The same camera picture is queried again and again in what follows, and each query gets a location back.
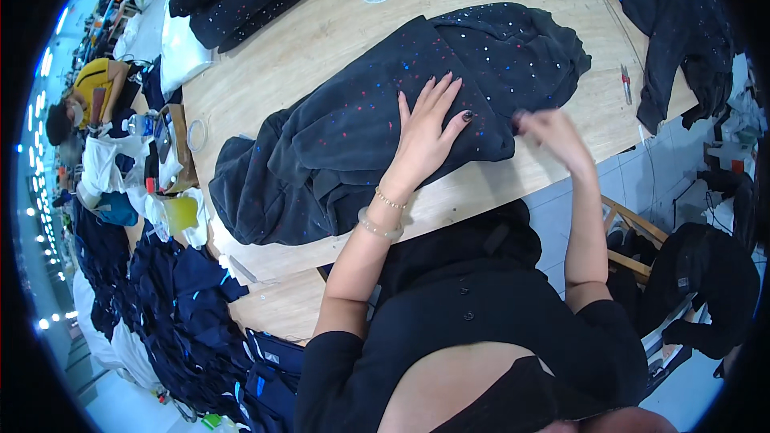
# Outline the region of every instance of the clear plastic bag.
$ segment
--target clear plastic bag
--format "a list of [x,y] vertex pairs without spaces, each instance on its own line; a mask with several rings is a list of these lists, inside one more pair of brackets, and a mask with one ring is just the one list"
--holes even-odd
[[163,20],[160,90],[168,101],[171,94],[199,73],[217,62],[217,55],[209,51],[190,30],[190,18],[171,17],[168,0]]

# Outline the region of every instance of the wooden tabletop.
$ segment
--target wooden tabletop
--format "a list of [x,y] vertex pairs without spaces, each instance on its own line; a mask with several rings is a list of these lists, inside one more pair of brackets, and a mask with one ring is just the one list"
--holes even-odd
[[[592,68],[580,78],[563,110],[572,117],[597,162],[640,142],[636,109],[648,38],[623,14],[618,0],[387,0],[381,4],[303,0],[184,85],[187,123],[200,119],[208,128],[206,145],[194,159],[209,210],[213,212],[208,183],[225,140],[239,134],[255,138],[267,116],[311,92],[415,16],[430,18],[493,2],[548,10],[557,24],[577,31],[586,53],[592,55]],[[631,106],[624,98],[621,63],[630,73]],[[679,70],[669,120],[696,104]],[[516,142],[510,160],[468,163],[417,191],[406,210],[408,224],[401,241],[480,214],[567,176],[544,151],[522,138]],[[246,246],[222,227],[214,230],[217,249],[236,257],[263,281],[260,287],[275,287],[281,278],[301,283],[304,277],[322,290],[322,281],[310,279],[313,268],[334,262],[348,237],[328,237],[302,246]],[[241,276],[239,280],[251,282]],[[292,290],[282,294],[292,294]],[[318,293],[313,297],[320,300]],[[317,304],[309,311],[317,315]],[[306,338],[306,329],[290,334]]]

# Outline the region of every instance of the bracelet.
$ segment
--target bracelet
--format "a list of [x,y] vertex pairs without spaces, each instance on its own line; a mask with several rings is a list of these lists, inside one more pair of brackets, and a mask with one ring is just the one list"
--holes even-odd
[[361,227],[371,232],[372,234],[386,237],[391,241],[395,241],[403,235],[403,226],[400,223],[394,231],[384,231],[381,226],[375,225],[372,221],[369,221],[369,217],[367,217],[367,209],[369,209],[369,207],[361,207],[361,210],[358,211],[358,224],[361,225]]
[[380,198],[380,200],[385,201],[385,204],[387,204],[390,207],[398,207],[399,209],[407,208],[406,204],[396,204],[392,202],[390,199],[388,199],[387,197],[383,196],[383,194],[380,192],[380,186],[377,186],[376,188],[374,188],[374,193],[377,195],[377,197]]

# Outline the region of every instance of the wooden stool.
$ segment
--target wooden stool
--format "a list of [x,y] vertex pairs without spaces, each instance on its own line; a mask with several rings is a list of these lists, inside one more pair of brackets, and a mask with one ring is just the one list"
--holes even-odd
[[[605,234],[610,231],[610,227],[612,227],[612,223],[615,217],[620,216],[622,220],[620,225],[624,230],[628,231],[629,229],[634,229],[638,235],[644,236],[652,241],[652,244],[657,249],[660,249],[661,245],[663,245],[666,239],[669,238],[669,235],[658,229],[655,225],[643,217],[640,217],[638,214],[635,214],[627,207],[624,207],[622,204],[618,204],[611,200],[609,197],[602,195],[602,204],[610,208],[609,213],[604,217]],[[650,270],[652,267],[643,265],[635,259],[626,257],[609,249],[607,249],[607,256],[611,263],[625,266],[630,269],[634,273],[637,283],[647,284],[647,280],[650,277]]]

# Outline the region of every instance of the water bottle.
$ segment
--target water bottle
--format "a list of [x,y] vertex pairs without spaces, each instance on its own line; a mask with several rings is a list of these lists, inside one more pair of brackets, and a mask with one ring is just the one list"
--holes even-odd
[[149,137],[155,130],[155,120],[141,114],[133,114],[122,122],[122,130],[132,136]]

